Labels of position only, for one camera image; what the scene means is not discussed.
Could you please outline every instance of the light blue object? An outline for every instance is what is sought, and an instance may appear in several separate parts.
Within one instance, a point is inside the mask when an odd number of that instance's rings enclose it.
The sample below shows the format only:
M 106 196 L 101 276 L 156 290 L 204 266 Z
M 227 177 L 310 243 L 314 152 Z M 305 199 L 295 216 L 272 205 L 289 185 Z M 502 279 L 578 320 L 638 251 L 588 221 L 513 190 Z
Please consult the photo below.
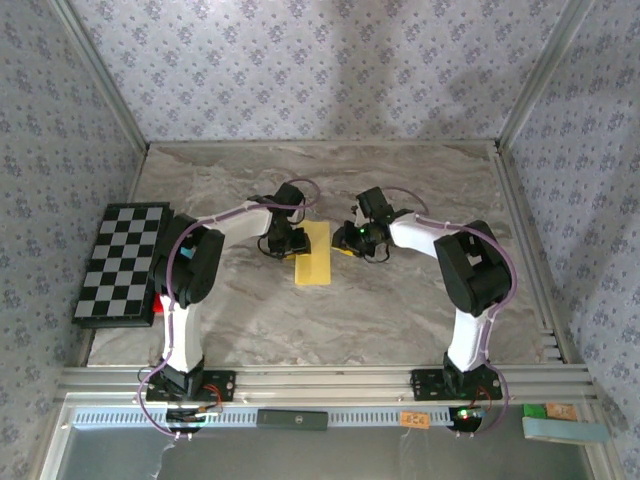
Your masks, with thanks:
M 524 437 L 530 440 L 588 445 L 609 440 L 607 427 L 600 423 L 570 422 L 549 418 L 522 419 Z
M 193 258 L 193 250 L 189 248 L 180 247 L 180 255 L 183 255 L 189 259 Z

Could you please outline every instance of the chessboard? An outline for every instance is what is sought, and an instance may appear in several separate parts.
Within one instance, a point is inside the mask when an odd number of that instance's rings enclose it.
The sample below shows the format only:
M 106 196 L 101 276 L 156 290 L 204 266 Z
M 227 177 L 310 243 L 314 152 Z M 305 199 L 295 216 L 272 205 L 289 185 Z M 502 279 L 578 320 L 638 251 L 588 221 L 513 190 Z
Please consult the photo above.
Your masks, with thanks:
M 172 211 L 168 203 L 109 204 L 80 291 L 73 323 L 83 328 L 153 323 L 149 266 Z

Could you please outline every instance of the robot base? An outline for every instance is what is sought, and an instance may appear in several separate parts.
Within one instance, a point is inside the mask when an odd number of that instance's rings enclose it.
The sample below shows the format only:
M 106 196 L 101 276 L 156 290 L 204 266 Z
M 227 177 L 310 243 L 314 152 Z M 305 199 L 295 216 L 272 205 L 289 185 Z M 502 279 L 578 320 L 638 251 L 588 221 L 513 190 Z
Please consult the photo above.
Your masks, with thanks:
M 413 399 L 417 402 L 428 400 L 473 401 L 478 397 L 480 387 L 484 388 L 491 400 L 502 399 L 502 388 L 498 374 L 485 365 L 469 372 L 460 372 L 445 354 L 444 368 L 418 369 L 411 371 Z
M 205 385 L 217 387 L 221 402 L 232 402 L 236 388 L 236 372 L 233 370 L 205 370 L 204 360 L 189 373 L 178 372 L 168 365 L 151 377 L 146 401 L 151 402 L 216 402 L 216 394 Z

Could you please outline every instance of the red wire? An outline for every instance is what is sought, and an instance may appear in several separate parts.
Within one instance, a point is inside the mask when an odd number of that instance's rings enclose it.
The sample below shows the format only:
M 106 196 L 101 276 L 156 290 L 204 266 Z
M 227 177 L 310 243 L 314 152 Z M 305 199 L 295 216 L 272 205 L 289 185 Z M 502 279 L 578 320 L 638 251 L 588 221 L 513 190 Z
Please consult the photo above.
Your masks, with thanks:
M 216 394 L 216 404 L 215 404 L 216 407 L 218 405 L 222 404 L 222 394 L 220 393 L 220 389 L 218 389 L 218 387 L 216 387 L 212 383 L 209 383 L 209 384 L 205 385 L 202 388 L 204 388 L 206 390 L 209 390 L 210 392 L 213 392 L 213 393 Z
M 482 386 L 478 386 L 478 388 L 476 388 L 476 396 L 473 399 L 473 402 L 471 402 L 471 404 L 469 404 L 469 406 L 467 408 L 471 408 L 476 404 L 476 401 L 478 400 L 478 392 L 484 393 L 485 396 L 489 399 L 489 408 L 487 408 L 487 412 L 488 412 L 489 410 L 491 410 L 491 405 L 492 405 L 493 401 L 491 400 L 491 395 L 489 395 L 489 391 L 486 388 L 482 387 Z
M 487 398 L 489 399 L 489 408 L 487 408 L 487 412 L 488 412 L 489 410 L 491 410 L 491 405 L 493 403 L 493 401 L 491 400 L 491 395 L 489 395 L 489 391 L 484 387 L 478 387 L 478 390 L 480 390 L 482 393 L 484 393 L 487 396 Z

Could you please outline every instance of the green object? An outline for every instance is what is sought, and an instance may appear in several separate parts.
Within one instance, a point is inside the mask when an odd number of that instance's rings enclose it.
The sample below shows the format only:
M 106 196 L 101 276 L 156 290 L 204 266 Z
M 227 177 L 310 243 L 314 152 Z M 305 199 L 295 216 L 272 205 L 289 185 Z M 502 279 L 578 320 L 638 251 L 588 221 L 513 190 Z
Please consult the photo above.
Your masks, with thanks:
M 524 416 L 530 418 L 547 418 L 547 410 L 544 405 L 524 405 Z

